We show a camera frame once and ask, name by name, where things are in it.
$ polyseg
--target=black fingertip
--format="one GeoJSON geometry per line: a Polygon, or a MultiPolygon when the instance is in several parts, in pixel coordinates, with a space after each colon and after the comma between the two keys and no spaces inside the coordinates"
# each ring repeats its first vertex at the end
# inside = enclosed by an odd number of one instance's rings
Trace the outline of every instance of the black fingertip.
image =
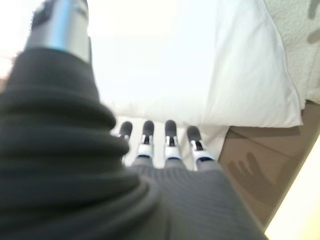
{"type": "Polygon", "coordinates": [[[143,125],[142,135],[154,135],[155,125],[152,121],[146,121],[143,125]]]}
{"type": "Polygon", "coordinates": [[[173,138],[177,136],[177,125],[173,120],[168,120],[165,123],[165,135],[173,138]]]}
{"type": "Polygon", "coordinates": [[[131,136],[131,132],[132,132],[132,123],[129,121],[125,121],[120,128],[120,135],[121,136],[125,136],[128,135],[129,137],[131,136]]]}
{"type": "Polygon", "coordinates": [[[192,140],[196,142],[201,140],[199,129],[196,126],[188,127],[186,134],[188,136],[189,142],[191,142],[192,140]]]}

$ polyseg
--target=silver metal cylinder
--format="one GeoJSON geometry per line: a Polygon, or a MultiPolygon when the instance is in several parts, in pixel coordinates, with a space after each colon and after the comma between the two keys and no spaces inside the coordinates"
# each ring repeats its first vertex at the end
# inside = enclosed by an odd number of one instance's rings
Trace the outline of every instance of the silver metal cylinder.
{"type": "Polygon", "coordinates": [[[86,1],[46,0],[34,13],[25,49],[54,49],[90,63],[88,25],[86,1]]]}

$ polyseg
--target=white blanket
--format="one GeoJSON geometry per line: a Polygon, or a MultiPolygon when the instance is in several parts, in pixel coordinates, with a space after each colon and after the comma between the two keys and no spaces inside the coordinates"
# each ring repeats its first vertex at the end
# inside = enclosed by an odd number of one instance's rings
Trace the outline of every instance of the white blanket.
{"type": "Polygon", "coordinates": [[[305,100],[320,104],[320,1],[265,0],[285,47],[289,75],[305,100]]]}

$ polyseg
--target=white pillow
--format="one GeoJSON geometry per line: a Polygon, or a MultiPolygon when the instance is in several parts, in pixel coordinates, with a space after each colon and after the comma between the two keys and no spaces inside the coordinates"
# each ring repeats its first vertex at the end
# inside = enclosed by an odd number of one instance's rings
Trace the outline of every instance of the white pillow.
{"type": "Polygon", "coordinates": [[[101,101],[117,116],[197,126],[302,124],[263,0],[96,3],[89,6],[93,67],[101,101]]]}

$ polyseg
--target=dark gray sweater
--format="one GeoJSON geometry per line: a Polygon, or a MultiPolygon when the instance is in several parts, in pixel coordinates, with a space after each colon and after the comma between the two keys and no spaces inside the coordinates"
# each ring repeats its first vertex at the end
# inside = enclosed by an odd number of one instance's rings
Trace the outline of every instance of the dark gray sweater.
{"type": "Polygon", "coordinates": [[[1,240],[266,239],[221,168],[124,168],[115,123],[81,60],[17,58],[0,96],[1,240]]]}

